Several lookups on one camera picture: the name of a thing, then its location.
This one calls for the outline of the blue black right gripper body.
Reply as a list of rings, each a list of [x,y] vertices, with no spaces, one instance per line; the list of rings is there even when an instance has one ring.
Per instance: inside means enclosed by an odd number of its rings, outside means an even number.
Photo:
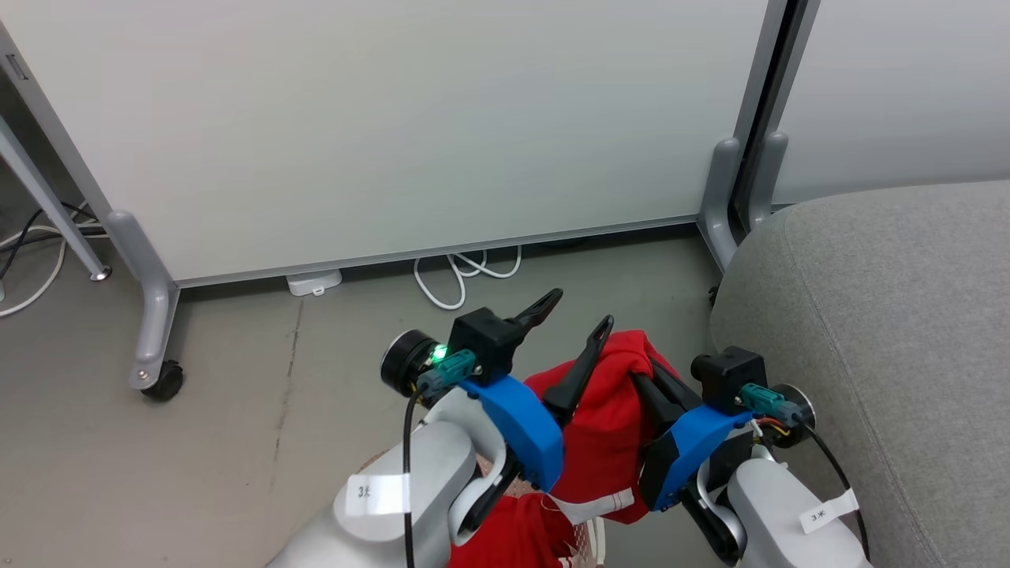
[[[737,428],[751,420],[779,421],[784,433],[775,444],[790,448],[804,438],[802,425],[816,425],[807,397],[791,385],[767,388],[743,385],[728,413],[704,403],[683,415],[659,439],[645,446],[638,487],[651,511],[665,511],[679,503],[679,493],[689,479]]]

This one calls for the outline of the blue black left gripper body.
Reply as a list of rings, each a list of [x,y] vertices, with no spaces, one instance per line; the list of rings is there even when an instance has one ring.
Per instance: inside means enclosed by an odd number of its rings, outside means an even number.
[[[425,332],[403,332],[383,353],[381,378],[426,409],[459,393],[475,400],[502,435],[526,481],[541,490],[563,473],[563,429],[525,384],[495,370],[464,346],[440,344]]]

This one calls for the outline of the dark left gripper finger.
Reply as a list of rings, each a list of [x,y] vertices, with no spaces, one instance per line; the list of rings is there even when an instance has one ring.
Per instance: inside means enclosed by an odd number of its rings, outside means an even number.
[[[542,404],[556,418],[560,428],[566,428],[576,413],[585,389],[591,380],[606,342],[613,330],[613,316],[604,316],[598,326],[585,339],[585,346],[578,358],[571,363],[562,379],[542,395]]]
[[[523,312],[513,316],[511,319],[512,323],[522,327],[524,334],[528,334],[528,332],[533,330],[535,327],[541,326],[548,319],[562,297],[563,289],[552,289],[544,296],[541,296],[538,301],[527,306]]]

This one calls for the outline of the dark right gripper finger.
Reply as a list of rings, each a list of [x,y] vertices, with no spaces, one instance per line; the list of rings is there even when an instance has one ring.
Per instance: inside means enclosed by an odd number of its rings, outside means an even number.
[[[681,406],[684,410],[697,409],[703,406],[702,397],[689,388],[688,385],[679,378],[668,365],[656,359],[650,360],[652,363],[653,384],[663,393],[668,402]]]
[[[643,373],[632,373],[630,377],[639,404],[652,429],[652,439],[659,439],[683,415],[684,409],[664,398],[653,384],[653,377],[649,378]]]

